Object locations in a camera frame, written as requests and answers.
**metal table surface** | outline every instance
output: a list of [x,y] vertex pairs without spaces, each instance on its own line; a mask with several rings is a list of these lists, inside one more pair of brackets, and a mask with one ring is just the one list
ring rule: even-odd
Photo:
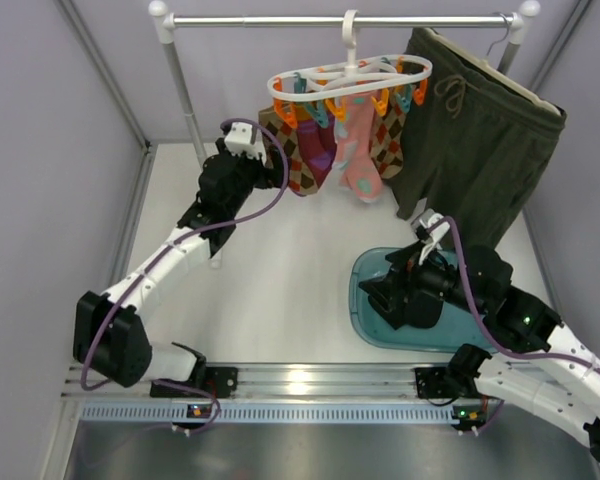
[[[195,199],[200,167],[191,145],[160,145],[138,224],[130,266],[139,265]],[[414,242],[387,189],[373,205],[338,189],[332,172],[316,195],[291,192],[270,212],[239,225],[222,268],[202,266],[165,299],[148,325],[151,338],[178,341],[212,362],[379,363],[444,361],[446,355],[384,350],[354,332],[348,309],[351,269],[374,247]],[[241,211],[266,205],[255,191]],[[498,247],[514,283],[547,301],[522,217]]]
[[[141,425],[89,424],[83,455],[98,461]],[[589,453],[515,407],[478,438],[399,425],[219,425],[186,438],[138,435],[97,468],[74,448],[65,480],[594,480]]]

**white hanger hook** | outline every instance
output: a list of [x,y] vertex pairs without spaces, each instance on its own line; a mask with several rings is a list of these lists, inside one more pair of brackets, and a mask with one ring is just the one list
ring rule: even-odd
[[342,41],[347,47],[347,65],[344,67],[345,76],[352,75],[358,70],[356,60],[356,29],[353,27],[357,10],[347,10],[342,19]]

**sock hanger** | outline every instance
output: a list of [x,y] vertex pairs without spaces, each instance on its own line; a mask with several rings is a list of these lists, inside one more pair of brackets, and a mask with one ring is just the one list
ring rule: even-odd
[[[344,121],[346,118],[345,102],[338,105],[336,99],[348,95],[375,92],[380,90],[380,98],[372,97],[374,107],[378,114],[384,115],[389,103],[389,89],[413,83],[426,81],[431,75],[433,66],[426,58],[415,55],[382,55],[377,57],[356,59],[356,30],[353,26],[357,10],[347,10],[342,21],[342,40],[347,48],[347,61],[321,67],[304,68],[280,73],[267,81],[267,89],[273,97],[275,112],[290,127],[298,125],[295,116],[294,103],[310,106],[309,114],[322,120],[324,105],[334,116]],[[416,63],[423,67],[419,73],[402,73],[403,62]],[[285,90],[285,85],[293,85],[290,91]],[[401,96],[401,106],[410,103],[412,89]],[[316,102],[314,108],[310,102]]]

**white plastic hanger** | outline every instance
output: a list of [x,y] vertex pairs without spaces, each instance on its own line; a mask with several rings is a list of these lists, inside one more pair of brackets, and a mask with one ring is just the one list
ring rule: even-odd
[[[342,40],[347,48],[347,61],[334,65],[290,70],[280,73],[267,81],[271,96],[285,102],[315,102],[356,93],[372,92],[410,83],[418,83],[431,75],[432,64],[429,60],[415,55],[382,55],[356,59],[356,31],[353,27],[357,10],[348,10],[342,22]],[[424,68],[416,74],[398,73],[385,60],[400,60],[417,63]],[[291,93],[283,91],[285,80],[296,79],[299,74],[306,79],[312,92]]]

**blue plastic tub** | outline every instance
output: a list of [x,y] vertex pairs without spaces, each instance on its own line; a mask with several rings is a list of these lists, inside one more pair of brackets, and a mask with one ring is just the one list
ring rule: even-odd
[[[394,330],[371,307],[368,295],[358,288],[358,282],[385,275],[389,262],[385,255],[397,248],[374,248],[363,253],[353,266],[349,284],[349,311],[351,323],[365,341],[380,348],[455,353],[464,343],[488,351],[495,351],[482,335],[473,316],[447,303],[442,308],[438,323],[428,329],[408,325]],[[450,264],[456,263],[455,254],[442,252]]]

